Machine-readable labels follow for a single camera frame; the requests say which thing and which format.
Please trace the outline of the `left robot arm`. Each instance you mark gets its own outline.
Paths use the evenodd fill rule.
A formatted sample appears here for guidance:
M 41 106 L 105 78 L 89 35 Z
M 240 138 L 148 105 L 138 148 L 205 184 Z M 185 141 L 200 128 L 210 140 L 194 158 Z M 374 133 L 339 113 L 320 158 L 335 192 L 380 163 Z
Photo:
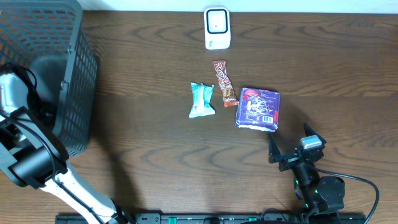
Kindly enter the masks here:
M 56 110 L 40 98 L 31 70 L 12 62 L 1 65 L 1 170 L 20 187 L 63 200 L 88 223 L 134 223 L 74 170 L 65 146 L 51 131 Z

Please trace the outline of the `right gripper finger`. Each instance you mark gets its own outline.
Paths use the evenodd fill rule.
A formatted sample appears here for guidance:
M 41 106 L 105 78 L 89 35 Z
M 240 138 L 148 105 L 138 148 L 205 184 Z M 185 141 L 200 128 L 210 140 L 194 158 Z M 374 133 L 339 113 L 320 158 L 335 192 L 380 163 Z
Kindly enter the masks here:
M 326 140 L 324 138 L 322 138 L 316 131 L 314 131 L 308 123 L 304 123 L 303 128 L 304 128 L 306 137 L 317 136 L 319 138 L 319 140 L 321 140 L 322 144 L 326 144 Z
M 279 162 L 281 154 L 271 133 L 268 134 L 268 143 L 269 143 L 269 163 L 273 164 Z

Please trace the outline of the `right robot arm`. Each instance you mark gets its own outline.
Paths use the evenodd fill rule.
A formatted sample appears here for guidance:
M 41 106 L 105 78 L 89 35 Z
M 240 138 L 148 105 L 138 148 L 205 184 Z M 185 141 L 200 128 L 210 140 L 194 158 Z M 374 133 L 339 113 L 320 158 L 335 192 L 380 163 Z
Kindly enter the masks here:
M 293 172 L 296 196 L 306 206 L 300 219 L 308 223 L 312 216 L 336 213 L 344 208 L 345 182 L 340 177 L 320 177 L 315 163 L 324 156 L 326 140 L 308 124 L 304 124 L 303 128 L 305 137 L 290 154 L 281 154 L 273 136 L 268 135 L 269 163 L 278 163 L 281 172 Z

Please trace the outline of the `purple tissue pack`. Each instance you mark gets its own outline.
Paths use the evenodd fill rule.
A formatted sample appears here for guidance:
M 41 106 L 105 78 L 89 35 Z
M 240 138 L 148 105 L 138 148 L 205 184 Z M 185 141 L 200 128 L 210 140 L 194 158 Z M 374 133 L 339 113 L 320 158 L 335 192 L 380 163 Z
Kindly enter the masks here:
M 280 93 L 243 88 L 239 97 L 235 125 L 258 131 L 275 132 L 279 127 Z

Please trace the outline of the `mint green snack packet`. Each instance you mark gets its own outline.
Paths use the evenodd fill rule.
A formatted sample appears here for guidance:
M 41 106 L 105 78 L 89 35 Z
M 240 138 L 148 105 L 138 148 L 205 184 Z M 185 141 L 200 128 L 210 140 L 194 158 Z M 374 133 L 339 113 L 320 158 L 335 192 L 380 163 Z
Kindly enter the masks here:
M 208 116 L 216 113 L 211 106 L 211 97 L 213 95 L 214 85 L 207 86 L 197 83 L 191 83 L 193 104 L 189 114 L 189 118 L 196 118 L 199 116 Z

